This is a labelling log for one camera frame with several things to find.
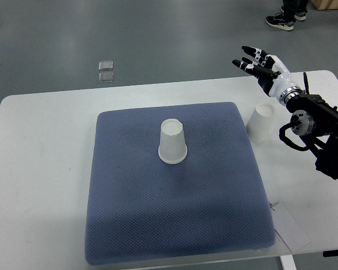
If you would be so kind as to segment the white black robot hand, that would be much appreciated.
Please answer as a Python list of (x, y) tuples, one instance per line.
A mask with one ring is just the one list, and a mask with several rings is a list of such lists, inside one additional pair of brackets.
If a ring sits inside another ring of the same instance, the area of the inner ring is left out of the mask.
[(241, 60), (233, 60), (232, 64), (255, 77), (267, 96), (274, 97), (285, 105), (290, 96), (303, 93), (292, 80), (288, 68), (276, 55), (250, 46), (243, 46), (242, 50), (252, 59), (243, 57)]

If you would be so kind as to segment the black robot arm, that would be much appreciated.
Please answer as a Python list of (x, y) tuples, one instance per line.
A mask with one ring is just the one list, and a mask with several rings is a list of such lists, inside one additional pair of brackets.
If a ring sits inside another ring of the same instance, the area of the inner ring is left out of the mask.
[(290, 122), (279, 129), (279, 139), (297, 151), (311, 151), (316, 170), (338, 179), (338, 110), (320, 95), (309, 93), (306, 73), (305, 90), (295, 89), (284, 96), (292, 114)]

